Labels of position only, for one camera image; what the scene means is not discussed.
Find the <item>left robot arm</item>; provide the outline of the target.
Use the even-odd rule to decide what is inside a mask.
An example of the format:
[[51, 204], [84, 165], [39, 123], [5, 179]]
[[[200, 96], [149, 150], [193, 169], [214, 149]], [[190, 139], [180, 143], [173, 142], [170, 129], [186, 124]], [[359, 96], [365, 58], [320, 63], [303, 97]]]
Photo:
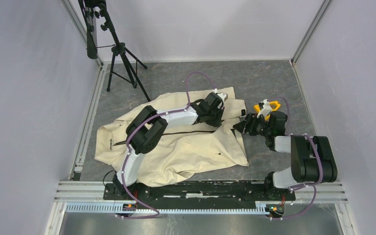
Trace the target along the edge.
[[206, 98], [189, 101], [181, 108], [157, 110], [151, 105], [144, 107], [126, 129], [125, 158], [113, 178], [116, 194], [125, 200], [133, 196], [133, 184], [146, 154], [157, 146], [167, 129], [199, 123], [220, 127], [227, 99], [226, 93], [214, 89]]

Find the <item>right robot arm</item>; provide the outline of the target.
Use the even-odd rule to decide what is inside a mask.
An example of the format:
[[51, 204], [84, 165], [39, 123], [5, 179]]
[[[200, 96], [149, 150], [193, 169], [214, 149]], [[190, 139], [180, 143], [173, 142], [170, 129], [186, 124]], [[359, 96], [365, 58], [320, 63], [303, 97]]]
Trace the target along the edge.
[[290, 166], [270, 172], [264, 180], [263, 194], [270, 200], [282, 195], [283, 189], [300, 190], [321, 183], [333, 183], [338, 177], [334, 155], [326, 136], [287, 135], [287, 114], [274, 111], [269, 120], [249, 113], [233, 128], [242, 134], [263, 136], [266, 146], [290, 155]]

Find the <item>cream zip jacket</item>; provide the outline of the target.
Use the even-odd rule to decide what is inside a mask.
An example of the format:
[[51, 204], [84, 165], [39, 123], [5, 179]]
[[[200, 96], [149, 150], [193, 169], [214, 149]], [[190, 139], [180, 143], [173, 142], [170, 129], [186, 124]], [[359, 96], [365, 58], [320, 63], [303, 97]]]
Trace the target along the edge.
[[[196, 173], [235, 165], [248, 166], [241, 134], [233, 126], [239, 122], [245, 102], [236, 99], [233, 87], [222, 88], [228, 95], [218, 128], [205, 123], [168, 128], [158, 145], [144, 157], [137, 180], [149, 187], [161, 187], [189, 179]], [[95, 156], [119, 170], [126, 154], [126, 128], [142, 110], [139, 105], [99, 127]]]

